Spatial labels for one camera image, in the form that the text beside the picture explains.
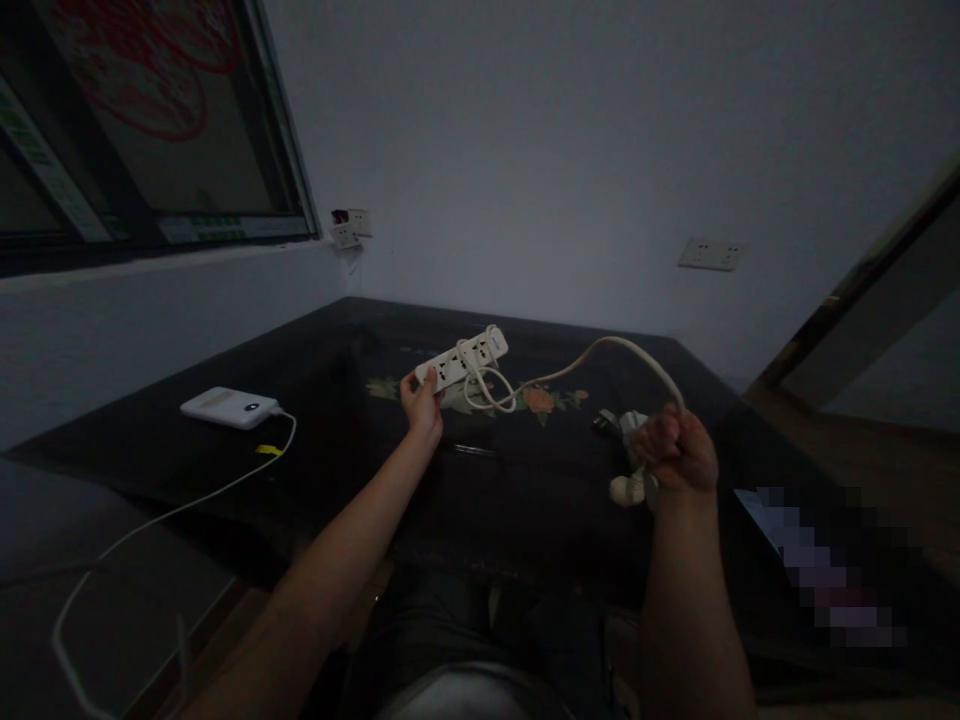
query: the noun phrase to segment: pants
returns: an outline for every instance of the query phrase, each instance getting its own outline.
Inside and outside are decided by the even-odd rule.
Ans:
[[[610,720],[598,604],[525,588],[501,593],[493,627],[489,588],[413,566],[396,568],[350,666],[340,717],[372,718],[441,665],[495,662],[551,685],[578,720]]]

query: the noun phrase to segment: hand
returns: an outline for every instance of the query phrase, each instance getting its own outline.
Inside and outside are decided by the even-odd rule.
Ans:
[[[693,413],[681,415],[675,404],[667,403],[660,415],[654,415],[634,432],[630,447],[647,462],[661,489],[716,492],[720,474],[717,452]]]
[[[423,385],[413,391],[412,382],[416,375],[410,373],[400,383],[400,403],[410,422],[410,433],[426,440],[438,442],[443,434],[443,418],[440,417],[440,400],[443,393],[437,392],[437,371],[427,370]]]

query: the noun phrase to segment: forearm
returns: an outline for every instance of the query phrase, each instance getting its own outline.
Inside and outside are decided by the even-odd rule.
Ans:
[[[383,558],[439,437],[408,435],[311,543],[185,718],[295,717]]]
[[[640,652],[644,717],[756,716],[723,578],[713,492],[660,495]]]

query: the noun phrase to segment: black table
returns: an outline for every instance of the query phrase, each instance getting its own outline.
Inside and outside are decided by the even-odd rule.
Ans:
[[[501,369],[515,384],[567,365],[604,334],[345,298],[6,456],[107,485],[159,512],[249,471],[267,457],[256,454],[259,445],[282,446],[289,432],[285,418],[247,433],[191,420],[179,412],[184,401],[216,385],[278,398],[299,420],[286,456],[171,521],[238,575],[269,588],[289,559],[266,538],[319,532],[402,438],[399,379],[488,323],[510,344]],[[905,692],[956,691],[957,591],[899,536],[877,528],[869,511],[851,506],[842,488],[680,343],[626,336],[666,368],[717,444],[724,566],[758,689],[764,687],[758,677],[772,678],[774,687],[822,684],[829,676]],[[610,479],[629,468],[622,447],[590,427],[601,408],[650,413],[668,399],[645,365],[621,348],[603,347],[513,415],[445,411],[444,439],[397,532],[393,556],[481,581],[577,584],[636,610],[652,516],[646,506],[625,510],[609,500]],[[731,492],[758,486],[784,488],[816,525],[818,539],[857,560],[865,582],[908,628],[906,647],[851,650],[817,627],[810,603],[788,582],[779,557]]]

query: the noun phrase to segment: charging cable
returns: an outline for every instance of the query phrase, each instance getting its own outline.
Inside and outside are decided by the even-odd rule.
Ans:
[[[496,327],[497,327],[496,325],[487,326],[487,329],[486,329],[487,347],[490,347],[492,345],[490,333],[493,332],[493,330],[495,330]],[[544,375],[543,377],[534,378],[533,380],[527,380],[516,390],[513,389],[509,381],[503,376],[503,373],[501,373],[497,369],[498,366],[496,364],[496,361],[494,361],[492,367],[491,366],[478,367],[473,362],[471,362],[470,356],[463,351],[463,347],[462,347],[462,345],[467,342],[469,341],[468,340],[457,341],[457,356],[459,357],[460,361],[467,366],[468,370],[473,375],[473,378],[472,378],[473,382],[477,384],[477,386],[480,388],[480,392],[483,393],[483,396],[487,399],[487,402],[489,403],[487,405],[484,405],[481,403],[475,403],[470,398],[470,393],[466,392],[466,389],[465,389],[463,393],[464,398],[466,398],[467,403],[471,407],[474,407],[477,410],[499,410],[500,412],[503,412],[503,413],[514,412],[517,409],[517,396],[520,393],[522,393],[526,388],[536,383],[543,383],[543,382],[548,382],[550,380],[556,380],[557,378],[563,377],[564,375],[573,372],[584,363],[584,361],[587,359],[587,356],[589,356],[590,353],[593,352],[594,348],[596,348],[601,343],[613,343],[630,350],[634,355],[636,355],[641,360],[643,360],[647,365],[649,365],[650,369],[653,370],[653,372],[656,373],[657,377],[659,377],[660,380],[663,381],[663,384],[667,386],[667,390],[670,391],[670,394],[673,396],[673,399],[676,401],[677,407],[679,408],[681,415],[683,414],[686,407],[683,402],[683,396],[680,394],[680,389],[677,387],[677,384],[673,381],[673,378],[671,378],[670,375],[667,374],[667,371],[663,369],[663,366],[660,365],[660,363],[658,363],[656,360],[654,360],[646,350],[641,348],[636,343],[630,342],[625,338],[608,335],[606,337],[602,337],[598,340],[595,340],[593,343],[591,343],[590,347],[588,347],[586,350],[583,351],[580,357],[578,357],[576,360],[570,363],[570,365],[565,367],[563,370],[560,370],[559,372],[555,372],[552,375]],[[487,373],[500,378],[500,381],[506,386],[508,394],[505,398],[501,400],[494,400],[493,395],[490,394],[490,389],[487,387],[487,384],[483,381],[483,376]]]
[[[152,527],[157,523],[161,523],[164,520],[173,517],[177,513],[188,510],[189,508],[195,507],[202,502],[206,502],[211,498],[217,497],[217,495],[222,495],[230,488],[235,485],[240,484],[248,477],[256,475],[261,470],[265,470],[270,465],[273,465],[277,460],[279,460],[290,447],[290,444],[293,442],[293,436],[297,433],[297,419],[288,412],[285,412],[281,408],[275,409],[271,414],[273,415],[282,415],[284,417],[290,418],[292,425],[290,426],[290,436],[287,438],[286,445],[283,446],[283,450],[280,451],[278,455],[274,455],[272,458],[267,460],[263,465],[260,465],[246,475],[241,475],[236,480],[227,483],[219,490],[214,490],[209,495],[204,495],[202,498],[188,502],[186,505],[181,505],[174,510],[171,510],[168,513],[164,513],[159,517],[155,517],[152,520],[145,522],[140,527],[134,528],[122,538],[117,540],[113,545],[104,550],[97,557],[97,563],[103,562],[103,560],[118,547],[123,545],[127,540],[132,538],[134,535],[138,534],[142,530],[146,530],[148,527]],[[92,570],[87,570],[84,573],[83,577],[80,578],[80,582],[77,583],[77,586],[73,589],[73,592],[70,593],[67,601],[63,604],[63,609],[60,610],[60,615],[57,617],[56,623],[53,626],[53,635],[50,638],[51,643],[53,644],[53,652],[57,656],[57,661],[60,663],[60,667],[64,672],[64,675],[67,677],[67,682],[70,683],[70,688],[73,690],[73,694],[77,698],[77,702],[80,703],[80,707],[83,711],[92,718],[97,718],[97,720],[117,720],[117,718],[106,710],[94,704],[94,702],[87,695],[86,689],[83,687],[83,682],[80,680],[80,674],[77,672],[76,668],[73,666],[73,662],[70,660],[70,655],[67,653],[67,648],[63,644],[63,623],[67,619],[67,614],[70,612],[70,607],[73,605],[73,601],[76,600],[77,595],[80,594],[80,591],[83,590],[84,585],[87,584],[87,580],[90,579],[90,576],[93,574]],[[186,625],[183,621],[183,615],[177,613],[177,645],[178,645],[178,654],[180,656],[180,701],[177,703],[176,708],[173,712],[170,713],[168,718],[175,718],[180,714],[180,711],[183,710],[183,706],[187,701],[187,690],[188,690],[188,672],[190,668],[190,647],[189,639],[187,637]]]

